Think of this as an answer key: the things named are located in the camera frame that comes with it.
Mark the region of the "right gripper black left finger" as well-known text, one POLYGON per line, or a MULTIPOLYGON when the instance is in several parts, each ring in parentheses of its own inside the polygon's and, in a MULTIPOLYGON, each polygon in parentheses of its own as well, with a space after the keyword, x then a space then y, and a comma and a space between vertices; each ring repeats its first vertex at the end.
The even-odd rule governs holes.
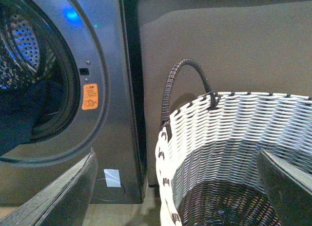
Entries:
POLYGON ((81 226, 98 170, 96 153, 84 158, 0 220, 2 226, 81 226))

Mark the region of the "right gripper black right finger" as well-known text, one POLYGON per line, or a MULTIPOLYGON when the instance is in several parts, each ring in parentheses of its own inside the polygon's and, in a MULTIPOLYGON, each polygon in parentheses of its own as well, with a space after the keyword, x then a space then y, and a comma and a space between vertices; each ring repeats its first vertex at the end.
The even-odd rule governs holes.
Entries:
POLYGON ((312 224, 312 176, 260 149, 256 159, 263 189, 283 226, 312 224))

